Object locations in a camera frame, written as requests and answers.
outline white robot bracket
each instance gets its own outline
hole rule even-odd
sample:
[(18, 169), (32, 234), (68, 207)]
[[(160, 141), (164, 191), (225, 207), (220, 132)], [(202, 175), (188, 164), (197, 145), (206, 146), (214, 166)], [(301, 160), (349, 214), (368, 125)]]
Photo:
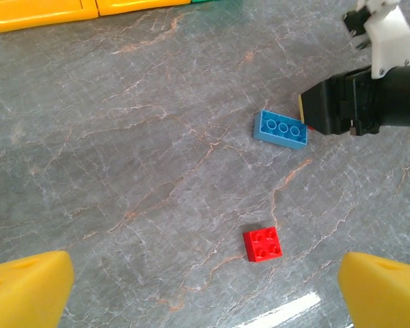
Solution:
[[(372, 45), (372, 78), (380, 79), (393, 67), (410, 65), (410, 26), (399, 8), (400, 0), (357, 0), (344, 16), (352, 36), (357, 30)], [(353, 15), (352, 22), (347, 18)]]

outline marble surface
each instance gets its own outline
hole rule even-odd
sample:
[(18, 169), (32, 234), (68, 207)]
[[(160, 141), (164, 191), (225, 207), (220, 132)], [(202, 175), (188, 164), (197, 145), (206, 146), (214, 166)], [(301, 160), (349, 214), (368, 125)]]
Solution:
[[(369, 62), (340, 22), (352, 5), (221, 0), (0, 34), (0, 262), (70, 252), (60, 327), (246, 327), (305, 295), (274, 324), (348, 327), (342, 256), (410, 263), (410, 129), (311, 132), (302, 150), (252, 131)], [(284, 256), (250, 263), (241, 234), (266, 226)]]

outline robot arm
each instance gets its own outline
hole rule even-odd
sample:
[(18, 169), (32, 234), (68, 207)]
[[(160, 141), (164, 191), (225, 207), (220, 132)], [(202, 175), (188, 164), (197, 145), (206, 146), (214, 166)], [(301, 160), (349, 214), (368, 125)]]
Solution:
[(372, 65), (332, 76), (299, 97), (302, 121), (324, 135), (410, 126), (410, 27), (400, 0), (358, 0), (344, 15), (353, 37), (372, 47)]
[(400, 0), (358, 0), (357, 8), (344, 16), (352, 36), (360, 32), (372, 45), (372, 78), (380, 79), (393, 67), (410, 64), (410, 26)]

